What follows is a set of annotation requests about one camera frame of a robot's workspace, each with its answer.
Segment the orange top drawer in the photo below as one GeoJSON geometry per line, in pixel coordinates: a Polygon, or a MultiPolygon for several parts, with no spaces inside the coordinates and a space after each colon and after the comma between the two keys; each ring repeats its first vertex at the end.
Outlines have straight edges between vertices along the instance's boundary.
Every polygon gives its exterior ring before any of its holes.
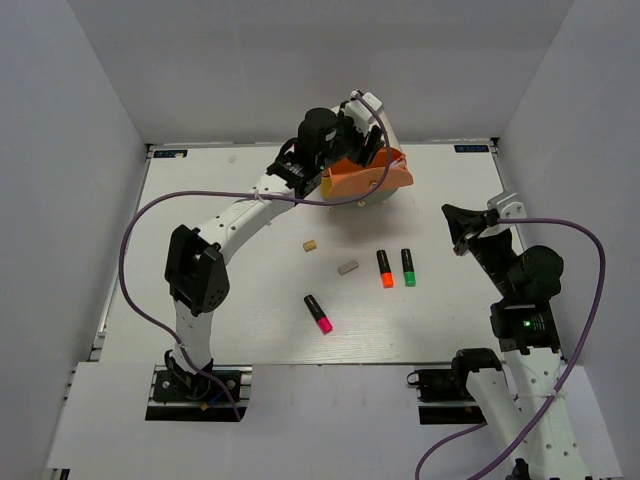
{"type": "MultiPolygon", "coordinates": [[[[391,149],[392,162],[406,155],[399,149],[391,149]]],[[[375,156],[373,162],[367,168],[361,168],[344,158],[331,166],[322,178],[329,178],[332,183],[330,198],[325,201],[356,197],[372,190],[383,175],[387,165],[387,152],[383,147],[375,156]]],[[[414,183],[413,176],[408,169],[407,159],[404,165],[391,168],[385,177],[382,186],[378,189],[393,189],[411,186],[414,183]]]]}

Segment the yellow drawer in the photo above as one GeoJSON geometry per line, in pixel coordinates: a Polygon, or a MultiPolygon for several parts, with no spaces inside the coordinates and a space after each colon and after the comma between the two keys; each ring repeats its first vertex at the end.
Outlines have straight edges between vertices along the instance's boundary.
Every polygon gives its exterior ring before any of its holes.
{"type": "Polygon", "coordinates": [[[329,178],[322,178],[319,191],[320,191],[321,198],[323,200],[328,200],[330,198],[331,188],[332,188],[331,180],[329,178]]]}

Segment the green highlighter marker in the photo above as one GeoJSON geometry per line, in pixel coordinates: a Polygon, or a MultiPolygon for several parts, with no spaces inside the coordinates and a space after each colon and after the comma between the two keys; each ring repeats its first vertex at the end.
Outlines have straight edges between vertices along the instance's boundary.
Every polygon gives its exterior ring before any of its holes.
{"type": "Polygon", "coordinates": [[[412,258],[412,253],[409,248],[403,248],[401,250],[401,260],[403,268],[404,283],[407,287],[416,286],[415,268],[412,258]]]}

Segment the orange highlighter marker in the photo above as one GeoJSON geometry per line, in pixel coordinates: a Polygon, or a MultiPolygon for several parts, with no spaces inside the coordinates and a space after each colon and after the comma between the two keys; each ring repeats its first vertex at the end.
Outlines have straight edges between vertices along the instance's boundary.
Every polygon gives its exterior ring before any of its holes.
{"type": "Polygon", "coordinates": [[[379,267],[380,278],[382,286],[384,288],[394,287],[394,278],[392,275],[391,266],[385,250],[377,250],[376,258],[379,267]]]}

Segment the pink highlighter marker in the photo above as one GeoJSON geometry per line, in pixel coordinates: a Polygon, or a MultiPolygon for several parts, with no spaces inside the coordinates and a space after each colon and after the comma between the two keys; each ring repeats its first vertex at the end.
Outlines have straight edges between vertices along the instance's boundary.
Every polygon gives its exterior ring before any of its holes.
{"type": "Polygon", "coordinates": [[[324,335],[331,333],[333,331],[333,325],[315,297],[313,295],[307,295],[304,297],[303,301],[320,331],[324,335]]]}

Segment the orange clear pen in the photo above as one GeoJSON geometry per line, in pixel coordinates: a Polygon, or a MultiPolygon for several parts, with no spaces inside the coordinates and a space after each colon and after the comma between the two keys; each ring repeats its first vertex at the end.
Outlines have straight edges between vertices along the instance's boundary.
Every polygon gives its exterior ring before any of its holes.
{"type": "Polygon", "coordinates": [[[390,164],[390,167],[391,167],[391,168],[400,167],[401,165],[404,165],[404,164],[405,164],[405,162],[406,162],[406,158],[405,158],[405,157],[401,157],[401,158],[398,158],[398,159],[394,160],[394,161],[390,164]]]}

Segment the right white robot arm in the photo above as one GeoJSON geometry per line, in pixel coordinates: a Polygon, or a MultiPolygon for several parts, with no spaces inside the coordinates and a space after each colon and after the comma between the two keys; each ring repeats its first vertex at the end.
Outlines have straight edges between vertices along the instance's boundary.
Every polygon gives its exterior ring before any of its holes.
{"type": "Polygon", "coordinates": [[[476,401],[501,450],[475,478],[500,466],[511,479],[591,478],[564,391],[577,359],[564,358],[550,305],[561,291],[563,259],[543,245],[513,250],[511,226],[533,221],[517,201],[441,210],[455,254],[471,254],[501,295],[490,309],[500,350],[463,349],[451,364],[453,390],[476,401]]]}

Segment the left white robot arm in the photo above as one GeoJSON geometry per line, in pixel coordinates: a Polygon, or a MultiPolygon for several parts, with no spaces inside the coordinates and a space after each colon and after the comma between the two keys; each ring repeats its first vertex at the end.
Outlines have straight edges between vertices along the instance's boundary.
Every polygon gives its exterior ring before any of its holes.
{"type": "Polygon", "coordinates": [[[337,162],[370,165],[390,139],[383,111],[377,97],[359,92],[335,110],[307,111],[296,136],[282,145],[247,195],[204,224],[173,231],[165,279],[178,339],[165,361],[188,398],[202,398],[211,387],[212,318],[229,293],[226,266],[233,255],[277,216],[305,203],[337,162]]]}

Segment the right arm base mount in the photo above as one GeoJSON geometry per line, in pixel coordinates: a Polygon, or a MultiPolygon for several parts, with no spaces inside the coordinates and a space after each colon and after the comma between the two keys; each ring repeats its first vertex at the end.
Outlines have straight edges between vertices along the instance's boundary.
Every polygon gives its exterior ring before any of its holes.
{"type": "Polygon", "coordinates": [[[419,368],[409,373],[406,383],[417,392],[421,425],[476,425],[485,421],[482,410],[466,388],[472,373],[483,368],[503,370],[496,353],[489,348],[459,350],[449,367],[419,368]]]}

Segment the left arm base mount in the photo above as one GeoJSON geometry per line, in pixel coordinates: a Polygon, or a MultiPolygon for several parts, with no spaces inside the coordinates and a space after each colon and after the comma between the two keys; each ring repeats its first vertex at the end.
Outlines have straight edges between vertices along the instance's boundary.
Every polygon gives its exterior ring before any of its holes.
{"type": "Polygon", "coordinates": [[[166,367],[156,366],[148,395],[145,420],[167,422],[234,423],[249,405],[250,366],[220,366],[213,374],[221,380],[236,404],[239,416],[221,387],[205,379],[193,392],[166,367]]]}

